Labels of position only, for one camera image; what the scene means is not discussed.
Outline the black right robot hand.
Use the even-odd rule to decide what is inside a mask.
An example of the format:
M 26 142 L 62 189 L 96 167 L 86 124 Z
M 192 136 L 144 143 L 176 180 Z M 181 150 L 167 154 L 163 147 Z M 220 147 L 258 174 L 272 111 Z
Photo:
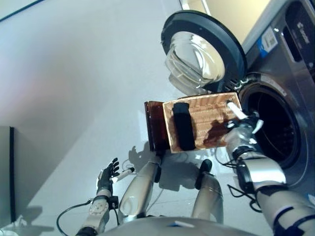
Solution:
M 240 125 L 248 125 L 252 129 L 252 134 L 255 134 L 258 131 L 257 123 L 259 123 L 259 119 L 257 117 L 246 115 L 242 109 L 231 100 L 227 100 L 226 105 L 236 116 L 236 118 L 227 122 L 227 128 L 231 129 Z

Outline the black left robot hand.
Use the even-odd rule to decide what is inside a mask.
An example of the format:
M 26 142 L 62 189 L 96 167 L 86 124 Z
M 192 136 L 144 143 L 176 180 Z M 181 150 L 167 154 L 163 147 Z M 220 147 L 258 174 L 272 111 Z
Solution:
M 135 168 L 131 167 L 119 172 L 119 161 L 117 158 L 114 158 L 105 169 L 100 171 L 96 182 L 97 192 L 109 190 L 113 193 L 113 184 L 133 174 L 134 171 Z

